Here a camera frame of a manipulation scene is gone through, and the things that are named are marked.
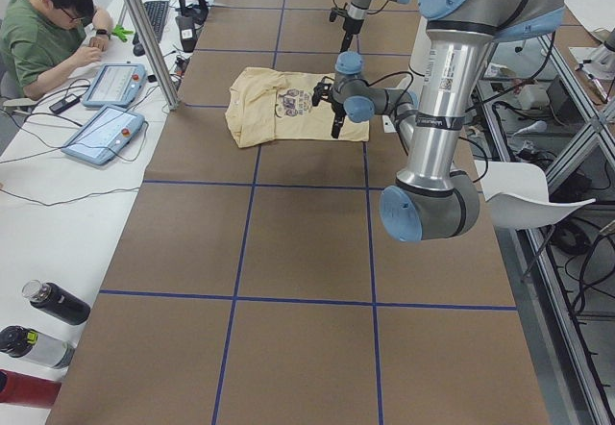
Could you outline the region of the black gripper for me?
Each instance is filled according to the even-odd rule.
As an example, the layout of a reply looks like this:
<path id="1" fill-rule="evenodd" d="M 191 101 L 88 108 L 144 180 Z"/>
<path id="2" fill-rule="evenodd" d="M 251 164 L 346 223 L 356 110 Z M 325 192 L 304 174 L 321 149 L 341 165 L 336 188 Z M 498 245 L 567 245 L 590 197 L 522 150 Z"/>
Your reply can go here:
<path id="1" fill-rule="evenodd" d="M 344 36 L 340 46 L 341 53 L 349 50 L 354 36 L 357 36 L 360 33 L 361 20 L 354 19 L 347 15 L 344 17 L 342 28 L 344 31 Z"/>
<path id="2" fill-rule="evenodd" d="M 332 105 L 332 111 L 334 117 L 332 122 L 331 137 L 339 138 L 345 122 L 346 112 L 342 105 Z"/>

